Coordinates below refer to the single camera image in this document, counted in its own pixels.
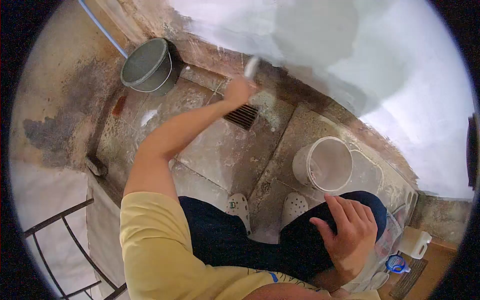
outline gray bucket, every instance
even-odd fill
[[[141,44],[127,58],[120,73],[125,86],[161,96],[177,82],[172,76],[173,62],[166,40],[157,37]]]

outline right hand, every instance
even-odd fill
[[[248,103],[248,98],[253,95],[255,90],[255,83],[243,76],[239,76],[228,84],[223,99],[225,103],[228,103],[230,110],[236,110]]]
[[[370,250],[375,245],[377,223],[372,210],[358,201],[325,194],[325,201],[337,227],[337,235],[329,225],[311,218],[324,240],[325,248],[335,269],[346,281],[351,281],[365,265]]]

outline white crocs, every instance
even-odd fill
[[[231,195],[228,198],[227,209],[225,212],[232,216],[239,216],[245,224],[247,234],[252,233],[252,230],[250,229],[248,202],[244,195],[240,193]]]
[[[280,224],[280,230],[290,224],[291,221],[295,220],[301,214],[305,213],[307,210],[308,204],[307,201],[305,201],[305,197],[297,192],[291,192],[288,194],[283,202],[282,223]]]

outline stained floor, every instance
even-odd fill
[[[96,152],[108,166],[107,181],[121,193],[142,140],[169,118],[220,100],[227,83],[228,78],[185,66],[165,96],[125,90],[125,108],[119,117],[108,116]],[[288,193],[303,194],[309,207],[324,201],[320,191],[295,179],[295,153],[321,137],[335,136],[346,142],[353,157],[351,180],[336,194],[364,190],[378,195],[390,212],[403,203],[412,210],[417,195],[377,151],[342,124],[311,110],[311,105],[284,98],[272,90],[255,95],[251,104],[259,109],[259,117],[249,131],[224,119],[205,129],[170,162],[178,195],[225,210],[228,196],[240,192],[249,201],[251,238],[276,243]],[[373,272],[377,267],[372,257],[369,268]],[[356,280],[369,280],[370,273]]]

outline black metal frame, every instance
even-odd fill
[[[47,220],[41,222],[41,223],[38,223],[37,225],[31,227],[30,229],[26,230],[24,232],[24,238],[28,238],[29,236],[33,236],[33,240],[35,242],[35,245],[36,245],[36,248],[38,249],[38,253],[40,253],[40,258],[42,259],[43,261],[43,264],[45,266],[45,268],[47,269],[47,272],[48,274],[50,275],[50,277],[52,278],[53,280],[53,283],[55,284],[55,286],[58,288],[58,290],[60,291],[60,294],[62,295],[62,297],[60,299],[65,299],[65,300],[68,300],[68,298],[70,297],[73,297],[75,295],[78,295],[78,294],[81,294],[81,293],[85,293],[87,294],[87,296],[92,299],[92,296],[89,295],[87,293],[87,290],[88,289],[91,289],[97,285],[99,285],[102,281],[97,281],[89,286],[86,286],[84,288],[81,288],[79,289],[78,291],[75,291],[73,293],[70,293],[70,294],[65,294],[65,292],[61,289],[60,287],[60,284],[58,283],[58,281],[55,279],[55,276],[53,275],[52,271],[50,270],[50,267],[48,266],[47,264],[47,261],[45,260],[45,257],[43,256],[43,252],[42,250],[40,249],[40,245],[38,244],[38,240],[36,238],[36,235],[35,233],[43,228],[45,228],[46,226],[54,223],[55,221],[58,221],[58,220],[63,220],[63,223],[65,224],[65,227],[67,228],[68,230],[68,233],[70,234],[70,236],[72,237],[73,241],[75,242],[75,244],[77,245],[78,249],[80,250],[80,252],[82,252],[82,254],[84,255],[85,259],[90,263],[90,265],[93,267],[93,269],[95,270],[95,272],[98,273],[98,275],[113,289],[113,292],[108,295],[104,300],[114,300],[116,299],[118,296],[120,296],[126,289],[127,289],[127,284],[124,283],[122,284],[120,287],[117,287],[101,270],[100,268],[98,268],[98,266],[95,264],[95,262],[92,260],[92,258],[90,258],[90,256],[87,254],[87,252],[85,252],[84,248],[80,245],[80,242],[77,240],[77,237],[75,236],[75,234],[73,233],[72,229],[70,228],[70,226],[68,225],[68,222],[67,222],[67,219],[65,219],[66,216],[68,216],[69,214],[73,213],[73,212],[76,212],[77,210],[81,209],[81,208],[84,208],[86,207],[87,205],[90,205],[92,204],[94,201],[94,199],[89,199],[85,202],[82,202],[80,204],[77,204],[69,209],[66,209],[64,211],[62,211],[61,213],[59,214],[56,214],[54,215],[53,217],[50,217],[48,218]]]

